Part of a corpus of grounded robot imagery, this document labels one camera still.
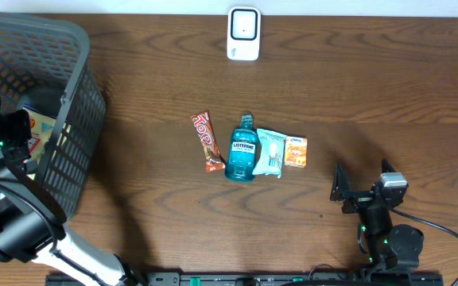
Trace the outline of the orange Kleenex tissue pack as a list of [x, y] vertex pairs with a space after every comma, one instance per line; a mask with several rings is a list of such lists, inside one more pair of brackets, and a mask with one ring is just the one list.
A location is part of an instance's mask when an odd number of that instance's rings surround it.
[[287, 166], [304, 168], [307, 164], [308, 139], [291, 137], [285, 139], [285, 160]]

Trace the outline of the mint green wet wipes pack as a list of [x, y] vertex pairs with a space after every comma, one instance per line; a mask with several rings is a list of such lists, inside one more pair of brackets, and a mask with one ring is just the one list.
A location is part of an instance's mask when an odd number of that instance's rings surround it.
[[281, 178], [285, 155], [286, 135], [273, 130], [257, 129], [260, 142], [260, 155], [253, 175], [274, 175]]

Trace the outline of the blue Listerine mouthwash bottle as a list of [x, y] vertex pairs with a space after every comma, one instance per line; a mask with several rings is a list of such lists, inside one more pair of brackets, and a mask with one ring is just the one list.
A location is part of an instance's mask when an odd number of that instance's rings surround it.
[[257, 147], [258, 135], [254, 129], [254, 117], [251, 113], [245, 113], [239, 127], [231, 135], [225, 169], [225, 176], [229, 180], [251, 182], [254, 179]]

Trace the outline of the red Top chocolate bar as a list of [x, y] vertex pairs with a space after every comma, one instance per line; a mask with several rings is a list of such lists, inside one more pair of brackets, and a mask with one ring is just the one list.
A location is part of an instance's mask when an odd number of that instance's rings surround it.
[[214, 172], [224, 170], [226, 165], [216, 143], [209, 112], [204, 111], [194, 114], [191, 116], [191, 120], [204, 149], [205, 171]]

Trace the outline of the beige snack bag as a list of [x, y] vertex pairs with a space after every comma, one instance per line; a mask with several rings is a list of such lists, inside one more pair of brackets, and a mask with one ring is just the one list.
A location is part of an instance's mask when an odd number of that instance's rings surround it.
[[29, 115], [31, 130], [31, 138], [28, 140], [30, 158], [25, 162], [30, 163], [32, 167], [37, 167], [49, 147], [48, 143], [56, 124], [56, 119], [38, 113], [27, 105], [24, 105], [23, 109]]

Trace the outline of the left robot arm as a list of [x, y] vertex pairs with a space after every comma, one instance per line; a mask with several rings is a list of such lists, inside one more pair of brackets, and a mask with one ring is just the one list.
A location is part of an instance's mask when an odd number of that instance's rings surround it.
[[29, 114], [4, 114], [0, 95], [0, 261], [55, 268], [83, 285], [144, 285], [114, 254], [75, 234], [60, 204], [28, 172], [32, 138]]

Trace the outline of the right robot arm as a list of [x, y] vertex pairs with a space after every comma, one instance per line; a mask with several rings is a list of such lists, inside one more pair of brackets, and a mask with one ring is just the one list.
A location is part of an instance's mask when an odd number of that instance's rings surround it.
[[370, 255], [375, 269], [415, 269], [419, 266], [424, 235], [413, 226], [394, 225], [390, 217], [390, 212], [403, 203], [409, 183], [388, 160], [382, 160], [381, 168], [382, 173], [370, 190], [354, 191], [341, 164], [337, 164], [330, 200], [341, 202], [344, 214], [359, 216], [359, 248]]

